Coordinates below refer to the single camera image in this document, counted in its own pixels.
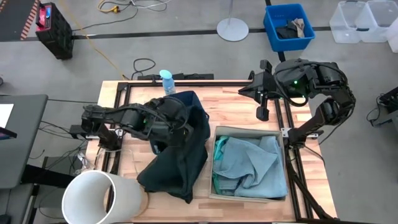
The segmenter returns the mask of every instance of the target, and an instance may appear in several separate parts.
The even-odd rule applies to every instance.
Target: white floor lamp base
[[[217,25],[218,35],[228,41],[240,41],[243,40],[249,34],[248,25],[240,19],[231,18],[228,24],[227,19],[223,19]]]

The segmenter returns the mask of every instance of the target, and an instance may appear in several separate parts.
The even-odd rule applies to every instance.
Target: black crate
[[[65,60],[72,58],[72,28],[54,3],[39,4],[36,24],[37,38],[57,59]]]

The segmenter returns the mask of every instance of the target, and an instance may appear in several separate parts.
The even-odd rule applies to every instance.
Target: clear plastic bottle
[[[163,80],[163,88],[164,92],[166,95],[174,94],[175,93],[175,86],[174,86],[174,80],[173,80],[173,75],[171,72],[167,70],[161,70],[159,72],[160,77],[162,77]]]

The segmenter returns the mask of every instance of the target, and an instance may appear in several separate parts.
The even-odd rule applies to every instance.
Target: dark fabric garment
[[[137,181],[146,192],[167,192],[190,203],[193,185],[207,160],[205,142],[210,137],[210,126],[195,92],[171,96],[188,106],[187,123],[193,128],[193,133],[183,146],[166,146],[138,175]]]
[[[287,21],[287,25],[285,27],[276,28],[276,33],[280,39],[298,38],[297,27],[292,23],[292,21]]]
[[[181,100],[182,103],[184,103],[184,105],[188,108],[188,110],[190,110],[190,108],[192,108],[194,106],[203,110],[200,100],[194,91],[183,91],[180,93],[172,94],[170,96]],[[207,124],[206,131],[208,131],[208,136],[207,136],[207,139],[208,139],[208,138],[210,138],[210,125],[208,125],[208,124]],[[154,152],[154,154],[156,154],[156,155],[161,153],[168,146],[164,142],[158,142],[158,141],[152,141],[152,140],[150,140],[149,142],[150,142],[150,146],[152,148],[152,152]]]

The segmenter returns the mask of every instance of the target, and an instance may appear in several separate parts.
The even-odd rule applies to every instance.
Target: clear plastic storage bin
[[[339,2],[333,17],[329,21],[331,33],[336,43],[354,44],[361,38],[360,31],[355,25],[355,20],[363,11],[366,3],[361,1]]]
[[[388,28],[386,36],[391,50],[394,53],[398,53],[398,18]]]
[[[359,32],[363,42],[385,42],[386,32],[398,17],[398,6],[394,1],[368,1],[355,20],[357,27],[368,28]]]

